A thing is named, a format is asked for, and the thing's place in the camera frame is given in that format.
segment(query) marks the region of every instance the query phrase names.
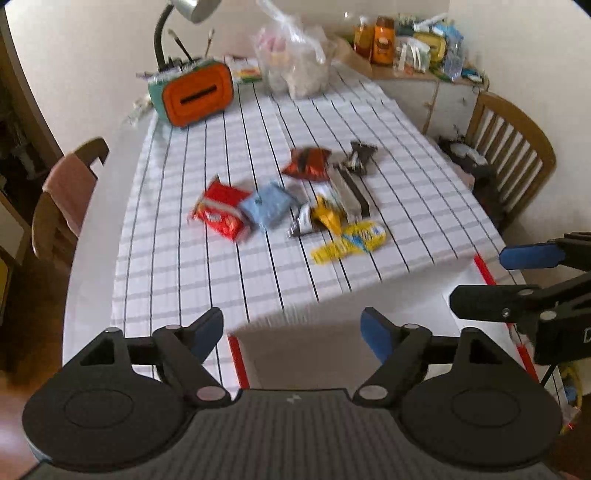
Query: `wooden floor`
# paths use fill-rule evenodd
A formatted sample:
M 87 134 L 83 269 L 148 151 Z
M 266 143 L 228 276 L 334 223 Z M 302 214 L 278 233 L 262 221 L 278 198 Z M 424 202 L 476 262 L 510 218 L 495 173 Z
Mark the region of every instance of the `wooden floor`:
M 15 271 L 0 327 L 0 480 L 26 473 L 35 459 L 21 427 L 27 399 L 61 367 L 67 278 L 29 251 Z

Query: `red strip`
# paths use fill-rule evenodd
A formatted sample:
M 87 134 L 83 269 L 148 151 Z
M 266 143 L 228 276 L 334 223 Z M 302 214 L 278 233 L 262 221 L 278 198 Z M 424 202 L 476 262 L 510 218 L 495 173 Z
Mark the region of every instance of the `red strip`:
M 236 368 L 238 386 L 243 390 L 250 388 L 251 386 L 250 383 L 248 383 L 248 377 L 246 376 L 246 368 L 244 368 L 244 360 L 242 360 L 240 343 L 238 343 L 238 339 L 233 335 L 228 335 L 228 343 L 230 344 L 230 353 L 232 354 L 232 360 L 234 361 L 234 367 Z
M 488 270 L 484 260 L 480 256 L 480 254 L 474 255 L 474 263 L 478 267 L 482 278 L 484 279 L 487 285 L 496 285 L 495 278 L 492 276 L 491 271 Z M 511 328 L 512 323 L 507 323 L 507 328 Z M 525 345 L 516 345 L 517 351 L 519 352 L 519 356 L 521 357 L 521 361 L 525 367 L 525 371 L 527 371 L 531 377 L 536 381 L 539 382 L 540 379 L 538 378 L 538 374 L 535 372 L 534 363 L 531 360 L 530 353 L 525 348 Z

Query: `plastic water bottle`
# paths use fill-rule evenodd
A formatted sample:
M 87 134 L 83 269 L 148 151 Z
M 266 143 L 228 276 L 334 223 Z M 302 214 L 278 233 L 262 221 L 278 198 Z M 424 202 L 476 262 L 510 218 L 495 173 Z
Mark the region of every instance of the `plastic water bottle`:
M 447 39 L 447 53 L 443 63 L 443 73 L 445 73 L 452 82 L 455 82 L 462 76 L 464 66 L 464 51 L 462 47 L 463 37 L 449 37 Z

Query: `plastic bag handle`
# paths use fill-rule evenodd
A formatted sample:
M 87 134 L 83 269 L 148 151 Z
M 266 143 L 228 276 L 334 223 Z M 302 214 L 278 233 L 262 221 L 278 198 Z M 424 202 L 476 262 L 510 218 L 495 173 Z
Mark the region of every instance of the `plastic bag handle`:
M 298 25 L 299 20 L 296 17 L 283 13 L 271 2 L 271 0 L 256 0 L 256 4 L 267 14 L 267 16 L 287 29 L 292 42 L 309 44 L 316 52 L 316 60 L 318 63 L 326 62 L 326 55 L 324 54 L 322 45 L 320 45 L 320 42 L 315 38 L 306 35 L 304 30 Z

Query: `blue snack package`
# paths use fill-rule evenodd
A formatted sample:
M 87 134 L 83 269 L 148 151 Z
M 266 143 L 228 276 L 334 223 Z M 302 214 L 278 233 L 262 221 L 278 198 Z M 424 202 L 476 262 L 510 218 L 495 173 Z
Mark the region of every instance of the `blue snack package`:
M 286 189 L 270 183 L 241 201 L 239 207 L 252 223 L 268 230 L 279 223 L 290 207 L 299 204 Z

